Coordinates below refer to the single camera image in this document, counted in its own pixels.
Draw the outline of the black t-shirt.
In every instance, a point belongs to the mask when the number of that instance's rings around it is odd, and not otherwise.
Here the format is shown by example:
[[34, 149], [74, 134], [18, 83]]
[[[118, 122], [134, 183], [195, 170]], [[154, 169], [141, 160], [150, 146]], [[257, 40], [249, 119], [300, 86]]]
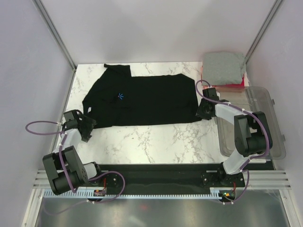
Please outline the black t-shirt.
[[104, 64], [105, 72], [82, 101], [95, 128], [193, 123], [198, 100], [195, 81], [184, 74], [131, 75], [129, 65]]

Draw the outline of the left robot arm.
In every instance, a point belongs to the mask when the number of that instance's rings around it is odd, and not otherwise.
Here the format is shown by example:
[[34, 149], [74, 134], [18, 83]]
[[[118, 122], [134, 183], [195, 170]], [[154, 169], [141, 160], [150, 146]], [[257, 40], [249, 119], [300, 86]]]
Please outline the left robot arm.
[[71, 110], [63, 114], [65, 123], [59, 145], [53, 153], [43, 157], [43, 165], [55, 195], [65, 192], [77, 192], [79, 187], [92, 184], [99, 186], [104, 175], [96, 162], [82, 163], [77, 147], [80, 142], [88, 142], [97, 122], [85, 116], [80, 110]]

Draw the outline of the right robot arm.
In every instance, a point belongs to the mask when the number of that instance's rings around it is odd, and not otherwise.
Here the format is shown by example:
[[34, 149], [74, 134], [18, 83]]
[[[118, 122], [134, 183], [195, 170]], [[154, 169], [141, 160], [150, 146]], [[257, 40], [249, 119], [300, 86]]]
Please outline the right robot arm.
[[220, 100], [214, 87], [198, 92], [202, 97], [196, 115], [203, 120], [222, 118], [234, 126], [233, 153], [220, 164], [217, 181], [228, 186], [243, 168], [256, 158], [266, 157], [273, 146], [265, 113], [251, 112]]

